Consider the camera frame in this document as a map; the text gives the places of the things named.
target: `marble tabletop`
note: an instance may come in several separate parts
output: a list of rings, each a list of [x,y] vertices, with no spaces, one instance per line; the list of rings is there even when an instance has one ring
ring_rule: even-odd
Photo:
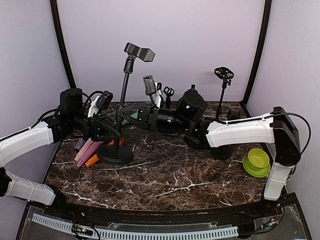
[[[214,117],[217,106],[210,102],[205,117]],[[116,107],[110,105],[110,117]],[[221,119],[228,109],[242,111],[234,102],[222,108]],[[209,150],[191,149],[182,135],[168,137],[130,125],[122,133],[125,145],[134,153],[133,162],[112,165],[99,161],[78,168],[74,147],[80,136],[75,134],[60,145],[45,183],[58,187],[69,203],[122,210],[198,210],[261,199],[267,179],[250,176],[242,165],[250,149],[262,148],[259,143],[235,145],[231,158],[222,161],[213,159]]]

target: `wall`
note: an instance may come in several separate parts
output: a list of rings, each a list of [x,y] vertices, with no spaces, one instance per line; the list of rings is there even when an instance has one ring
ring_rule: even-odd
[[[235,73],[226,101],[245,93],[261,27],[264,0],[60,0],[66,46],[80,88],[109,90],[119,101],[127,42],[151,48],[152,63],[135,61],[127,100],[146,101],[143,76],[175,89],[174,100],[196,84],[204,99],[219,101],[214,69]]]
[[[31,126],[59,104],[68,88],[50,2],[0,0],[0,137]],[[14,174],[41,183],[57,145],[8,164]],[[16,238],[26,202],[0,197],[0,240]]]
[[[276,0],[248,110],[252,115],[282,106],[287,112],[304,116],[312,128],[310,145],[291,177],[287,189],[296,192],[311,234],[319,230],[320,198],[320,2],[317,0]],[[308,129],[294,119],[303,147]]]

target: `green saucer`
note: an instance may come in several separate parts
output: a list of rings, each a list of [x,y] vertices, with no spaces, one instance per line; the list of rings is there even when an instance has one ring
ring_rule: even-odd
[[[243,157],[242,164],[246,172],[251,176],[254,176],[256,178],[264,178],[268,176],[268,174],[270,173],[270,169],[271,169],[270,164],[264,168],[261,168],[260,170],[254,170],[248,165],[248,162],[249,162],[249,158],[248,158],[248,154],[246,154]]]

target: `pink object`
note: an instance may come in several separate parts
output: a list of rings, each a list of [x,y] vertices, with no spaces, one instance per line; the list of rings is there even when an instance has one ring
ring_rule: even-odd
[[[103,144],[104,141],[97,141],[92,143],[92,145],[88,148],[88,150],[80,157],[76,166],[80,168],[84,163],[88,161],[88,159],[95,153],[95,151]]]
[[[80,151],[76,154],[74,160],[76,162],[79,161],[79,159],[82,157],[82,155],[90,148],[90,146],[94,143],[94,141],[91,140],[91,138],[89,138],[85,144],[83,145],[83,147],[80,149]]]

